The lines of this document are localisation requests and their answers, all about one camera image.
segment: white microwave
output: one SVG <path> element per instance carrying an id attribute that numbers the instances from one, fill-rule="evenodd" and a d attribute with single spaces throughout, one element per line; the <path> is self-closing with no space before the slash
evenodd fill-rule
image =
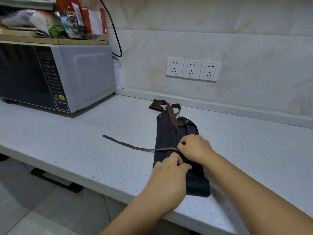
<path id="1" fill-rule="evenodd" d="M 0 41 L 0 97 L 68 113 L 115 91 L 110 46 Z"/>

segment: white countertop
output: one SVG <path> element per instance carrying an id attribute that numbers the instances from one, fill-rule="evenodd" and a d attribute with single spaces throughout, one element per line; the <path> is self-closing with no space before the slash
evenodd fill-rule
<path id="1" fill-rule="evenodd" d="M 129 203 L 146 185 L 159 114 L 151 101 L 113 95 L 74 114 L 0 101 L 0 153 Z M 182 107 L 213 148 L 313 217 L 313 130 Z M 165 218 L 202 234 L 248 234 L 236 211 L 208 175 L 212 195 L 186 196 Z"/>

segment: apron strap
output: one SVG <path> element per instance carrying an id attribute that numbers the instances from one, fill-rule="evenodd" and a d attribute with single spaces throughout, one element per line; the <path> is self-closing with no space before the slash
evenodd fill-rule
<path id="1" fill-rule="evenodd" d="M 152 109 L 152 110 L 159 111 L 159 112 L 165 112 L 168 115 L 168 117 L 170 118 L 170 121 L 171 121 L 171 123 L 172 123 L 172 125 L 173 125 L 173 127 L 175 129 L 175 133 L 177 133 L 177 129 L 178 129 L 178 126 L 180 124 L 178 124 L 178 122 L 177 122 L 178 119 L 176 118 L 176 114 L 178 114 L 180 112 L 180 110 L 182 109 L 180 107 L 180 104 L 172 104 L 172 105 L 170 105 L 165 100 L 153 100 L 153 102 L 149 106 L 149 108 Z"/>
<path id="2" fill-rule="evenodd" d="M 127 143 L 124 143 L 124 142 L 117 141 L 116 139 L 111 138 L 111 137 L 109 137 L 109 136 L 107 136 L 107 135 L 105 135 L 105 134 L 102 135 L 102 137 L 105 137 L 105 138 L 107 138 L 107 139 L 109 139 L 109 140 L 111 140 L 111 141 L 113 141 L 113 142 L 116 142 L 116 143 L 118 143 L 118 144 L 120 144 L 120 145 L 129 147 L 129 148 L 131 148 L 131 149 L 140 150 L 140 151 L 166 151 L 166 150 L 174 150 L 174 151 L 176 151 L 176 152 L 179 152 L 176 148 L 144 149 L 144 148 L 135 147 L 135 146 L 133 146 L 133 145 L 130 145 L 130 144 L 127 144 Z"/>

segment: person's left hand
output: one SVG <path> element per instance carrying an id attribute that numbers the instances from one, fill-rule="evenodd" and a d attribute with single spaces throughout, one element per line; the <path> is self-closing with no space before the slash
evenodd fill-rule
<path id="1" fill-rule="evenodd" d="M 157 162 L 151 177 L 138 197 L 148 200 L 160 216 L 177 208 L 186 196 L 186 174 L 191 166 L 182 163 L 177 153 Z"/>

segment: microwave door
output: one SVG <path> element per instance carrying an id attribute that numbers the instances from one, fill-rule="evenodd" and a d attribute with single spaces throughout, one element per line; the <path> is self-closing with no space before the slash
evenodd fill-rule
<path id="1" fill-rule="evenodd" d="M 56 109 L 34 46 L 0 43 L 0 97 Z"/>

